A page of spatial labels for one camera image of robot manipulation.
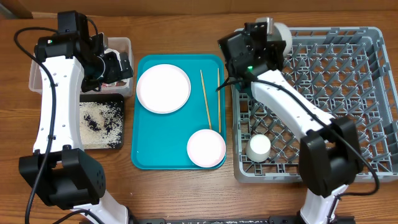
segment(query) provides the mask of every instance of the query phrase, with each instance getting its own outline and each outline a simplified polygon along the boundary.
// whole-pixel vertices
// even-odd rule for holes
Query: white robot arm
[[[334,135],[338,133],[359,152],[354,123],[347,117],[335,119],[317,108],[285,80],[281,70],[284,56],[292,46],[292,36],[285,25],[274,24],[270,18],[258,19],[255,23],[245,23],[244,29],[223,37],[218,44],[229,74],[219,89],[235,84],[237,89],[270,108],[300,141],[298,168],[308,191],[294,222],[339,223],[334,215],[336,197],[354,181],[363,164]],[[336,147],[326,148],[326,142],[335,142]],[[271,218],[271,223],[279,222]]]
[[[331,119],[334,118],[331,114],[324,112],[317,108],[299,92],[297,92],[285,80],[282,73],[278,70],[269,70],[258,76],[259,80],[275,83],[283,86],[286,90],[293,93],[308,109],[319,117],[325,124],[331,124]],[[251,91],[254,99],[263,103],[270,108],[278,118],[285,123],[293,132],[297,139],[302,139],[307,135],[307,131],[319,131],[323,127],[314,121],[310,115],[295,101],[291,96],[281,91],[280,89],[269,86],[263,83],[252,82]],[[348,188],[348,185],[343,184],[337,189],[333,190],[331,195],[323,197],[315,195],[311,190],[307,190],[307,198],[304,206],[300,210],[300,215],[306,224],[327,224],[329,221],[335,219],[334,209],[332,208],[335,197],[343,193]]]
[[[75,11],[58,14],[58,34],[39,39],[36,59],[50,72],[55,85],[55,114],[52,114],[53,92],[46,71],[42,74],[42,109],[33,155],[21,157],[19,171],[35,189],[42,201],[63,210],[90,211],[93,223],[128,224],[134,217],[106,190],[104,170],[99,162],[84,152],[80,138],[80,91],[99,91],[102,83],[132,77],[127,53],[107,48],[104,34],[89,38],[88,19]],[[55,116],[53,133],[49,133]],[[47,146],[48,159],[44,161]],[[54,169],[62,163],[62,168]],[[40,168],[39,187],[35,180]]]

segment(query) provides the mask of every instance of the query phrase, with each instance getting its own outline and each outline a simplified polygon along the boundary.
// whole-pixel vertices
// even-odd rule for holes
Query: white cylinder
[[[284,57],[286,57],[293,45],[292,33],[290,32],[289,28],[281,22],[275,22],[274,26],[276,29],[278,29],[282,40],[286,41],[286,47],[284,49]]]
[[[254,162],[264,162],[271,151],[271,142],[263,134],[253,136],[246,145],[246,155]]]

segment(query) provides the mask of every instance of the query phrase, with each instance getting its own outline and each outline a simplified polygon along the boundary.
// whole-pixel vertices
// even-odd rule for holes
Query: wooden chopstick
[[[203,95],[205,96],[205,104],[206,104],[206,111],[207,111],[207,120],[209,121],[209,127],[211,129],[211,120],[210,120],[210,114],[209,114],[209,106],[207,105],[207,97],[206,97],[206,88],[205,88],[205,82],[203,81],[203,74],[200,70],[200,78],[201,78],[201,86],[203,87]]]
[[[220,87],[220,68],[217,68],[217,87]],[[221,99],[218,90],[218,132],[221,133]]]

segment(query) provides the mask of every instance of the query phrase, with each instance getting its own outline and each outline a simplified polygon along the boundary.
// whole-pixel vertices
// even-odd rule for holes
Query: plastic dish rack
[[[381,31],[375,27],[290,28],[286,80],[317,107],[356,122],[362,155],[383,182],[398,179],[397,90]],[[240,182],[301,182],[300,144],[266,106],[233,87],[234,174]],[[272,144],[265,162],[245,152],[252,134]],[[365,167],[356,182],[372,182]]]

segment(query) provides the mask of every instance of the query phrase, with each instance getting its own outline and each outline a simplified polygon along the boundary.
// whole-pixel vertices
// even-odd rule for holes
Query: black cable
[[[55,125],[55,109],[57,106],[57,99],[55,97],[55,84],[54,80],[51,77],[51,74],[49,70],[43,65],[42,62],[38,61],[31,53],[29,53],[23,46],[19,43],[18,41],[18,35],[24,31],[27,30],[47,30],[47,31],[52,31],[58,33],[57,30],[55,29],[50,29],[50,28],[45,28],[45,27],[26,27],[23,29],[20,29],[17,31],[14,35],[14,42],[15,44],[20,48],[21,51],[23,51],[26,55],[28,55],[34,62],[36,62],[40,67],[43,68],[44,72],[47,74],[47,77],[50,81],[50,86],[51,86],[51,93],[52,93],[52,109],[51,109],[51,120],[50,120],[50,129],[49,129],[49,141],[47,143],[47,148],[45,150],[44,158],[42,161],[42,165],[40,166],[39,173],[36,176],[35,182],[32,187],[32,191],[30,193],[29,201],[26,206],[26,211],[25,211],[25,223],[29,224],[29,216],[30,216],[30,209],[32,208],[33,204],[33,199],[35,197],[35,193],[37,191],[37,186],[39,185],[40,179],[43,175],[44,168],[47,165],[47,159],[49,158],[49,154],[51,151],[51,145],[53,141],[53,134],[54,134],[54,125]]]
[[[379,181],[379,177],[376,174],[376,171],[371,167],[371,165],[366,161],[366,159],[360,155],[347,141],[345,141],[339,134],[337,134],[334,130],[330,129],[323,121],[321,121],[315,114],[313,114],[292,92],[286,90],[282,85],[278,85],[272,82],[267,82],[264,80],[259,80],[259,79],[255,79],[255,80],[234,80],[231,81],[229,83],[226,83],[226,85],[232,85],[232,84],[237,84],[237,83],[241,83],[241,82],[246,82],[246,83],[251,83],[251,82],[258,82],[258,83],[263,83],[266,85],[270,85],[273,87],[276,87],[280,90],[282,90],[283,92],[285,92],[286,94],[288,94],[290,97],[292,97],[293,100],[295,100],[302,108],[303,110],[305,110],[305,112],[308,113],[308,115],[311,116],[312,119],[314,119],[317,123],[319,123],[320,125],[322,125],[328,132],[332,133],[332,135],[334,135],[338,140],[340,140],[346,147],[348,147],[349,149],[351,149],[355,156],[360,159],[363,164],[369,169],[370,173],[372,173],[372,176],[374,178],[374,182],[375,182],[375,188],[370,191],[370,192],[347,192],[347,193],[342,193],[339,194],[335,197],[335,201],[334,204],[336,205],[337,200],[339,200],[342,196],[347,196],[347,195],[351,195],[351,196],[368,196],[368,195],[373,195],[375,194],[379,188],[380,188],[380,181]]]
[[[87,20],[88,20],[88,22],[90,22],[93,25],[94,30],[95,30],[95,35],[98,35],[98,29],[97,29],[97,26],[95,25],[94,21],[92,19],[90,19],[89,17],[87,17]]]
[[[76,215],[76,214],[80,214],[80,213],[84,213],[85,216],[87,216],[87,215],[91,216],[92,218],[94,218],[94,220],[95,220],[96,222],[98,222],[98,224],[104,224],[104,223],[100,220],[100,218],[98,218],[98,217],[97,217],[94,213],[92,213],[90,210],[86,210],[86,209],[79,209],[79,210],[76,210],[76,211],[74,211],[74,212],[71,212],[71,213],[69,213],[68,215],[65,215],[64,217],[60,218],[58,221],[54,222],[53,224],[59,224],[59,223],[65,221],[65,220],[67,220],[68,218],[70,218],[70,217],[72,217],[72,216],[74,216],[74,215]]]

